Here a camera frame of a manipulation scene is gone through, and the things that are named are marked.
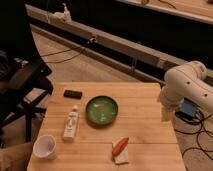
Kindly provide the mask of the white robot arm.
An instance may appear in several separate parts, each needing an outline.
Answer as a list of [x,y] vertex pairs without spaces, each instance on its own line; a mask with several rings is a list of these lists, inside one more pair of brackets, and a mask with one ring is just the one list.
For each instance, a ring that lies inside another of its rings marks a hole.
[[204,82],[206,76],[207,68],[199,61],[187,62],[165,73],[165,85],[158,97],[163,121],[173,119],[185,98],[213,114],[213,87]]

